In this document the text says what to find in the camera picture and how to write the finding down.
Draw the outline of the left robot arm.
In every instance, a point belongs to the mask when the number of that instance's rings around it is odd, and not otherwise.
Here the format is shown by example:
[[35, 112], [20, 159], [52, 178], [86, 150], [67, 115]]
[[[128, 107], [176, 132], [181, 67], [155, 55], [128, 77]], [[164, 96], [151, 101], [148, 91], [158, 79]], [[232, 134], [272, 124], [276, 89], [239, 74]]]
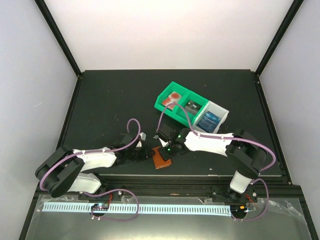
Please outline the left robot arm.
[[59, 147], [35, 171], [42, 191], [57, 198], [67, 192], [87, 192], [95, 199], [103, 199], [108, 188], [96, 169], [122, 166], [152, 159], [155, 151], [145, 142], [146, 134], [133, 137], [129, 133], [122, 139], [100, 149], [79, 150]]

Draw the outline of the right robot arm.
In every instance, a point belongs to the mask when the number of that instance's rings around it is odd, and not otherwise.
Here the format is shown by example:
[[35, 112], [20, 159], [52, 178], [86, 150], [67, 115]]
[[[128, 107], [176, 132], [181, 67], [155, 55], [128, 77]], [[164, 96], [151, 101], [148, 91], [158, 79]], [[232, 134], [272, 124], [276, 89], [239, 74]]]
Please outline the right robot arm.
[[232, 180], [225, 190], [214, 192], [231, 202], [240, 202], [246, 195], [247, 187], [258, 178], [268, 154], [245, 130], [226, 134], [204, 133], [190, 128], [177, 131], [163, 123], [153, 138], [161, 143], [158, 152], [164, 161], [189, 152], [213, 153], [230, 159], [235, 167]]

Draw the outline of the white bin with blue cards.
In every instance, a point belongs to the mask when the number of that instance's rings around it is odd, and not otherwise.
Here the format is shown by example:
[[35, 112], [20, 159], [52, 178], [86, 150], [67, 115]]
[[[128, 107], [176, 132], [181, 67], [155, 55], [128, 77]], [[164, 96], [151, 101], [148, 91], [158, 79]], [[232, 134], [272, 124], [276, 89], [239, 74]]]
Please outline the white bin with blue cards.
[[216, 134], [225, 122], [229, 111], [212, 101], [208, 101], [192, 120], [192, 127], [200, 132]]

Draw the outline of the brown leather card holder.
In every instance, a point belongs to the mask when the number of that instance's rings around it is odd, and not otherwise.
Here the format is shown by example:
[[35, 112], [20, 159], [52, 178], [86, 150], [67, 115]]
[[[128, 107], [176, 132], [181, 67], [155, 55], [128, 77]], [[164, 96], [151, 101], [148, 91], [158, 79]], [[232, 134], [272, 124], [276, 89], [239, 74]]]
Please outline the brown leather card holder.
[[154, 151], [154, 155], [152, 156], [152, 159], [153, 159], [153, 163], [156, 170], [169, 167], [172, 164], [171, 159], [163, 160], [163, 158], [160, 155], [159, 148], [160, 148], [159, 146], [152, 148], [152, 150]]

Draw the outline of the green bin with black cards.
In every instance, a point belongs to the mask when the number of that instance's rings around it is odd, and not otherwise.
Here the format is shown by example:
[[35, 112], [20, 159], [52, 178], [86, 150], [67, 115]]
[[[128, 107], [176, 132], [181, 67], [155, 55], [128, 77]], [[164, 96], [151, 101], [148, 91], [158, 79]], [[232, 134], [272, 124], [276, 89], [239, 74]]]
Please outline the green bin with black cards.
[[[201, 113], [208, 102], [208, 99], [193, 91], [189, 91], [182, 96], [178, 103], [184, 108], [189, 117], [190, 123], [193, 124], [196, 117]], [[179, 106], [175, 106], [174, 108], [176, 109], [176, 112], [173, 114], [172, 118], [188, 127], [189, 123], [184, 111]]]

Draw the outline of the green bin with red cards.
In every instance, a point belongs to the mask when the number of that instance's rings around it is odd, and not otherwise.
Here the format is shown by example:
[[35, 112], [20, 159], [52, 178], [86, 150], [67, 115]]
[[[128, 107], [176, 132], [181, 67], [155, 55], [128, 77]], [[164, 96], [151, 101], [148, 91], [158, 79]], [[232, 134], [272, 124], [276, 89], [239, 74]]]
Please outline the green bin with red cards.
[[[154, 108], [163, 111], [169, 104], [176, 103], [184, 107], [186, 100], [191, 96], [192, 91], [186, 87], [172, 81], [156, 98]], [[169, 106], [165, 111], [168, 116], [177, 119], [178, 114], [182, 114], [182, 118], [186, 118], [181, 108], [177, 105]]]

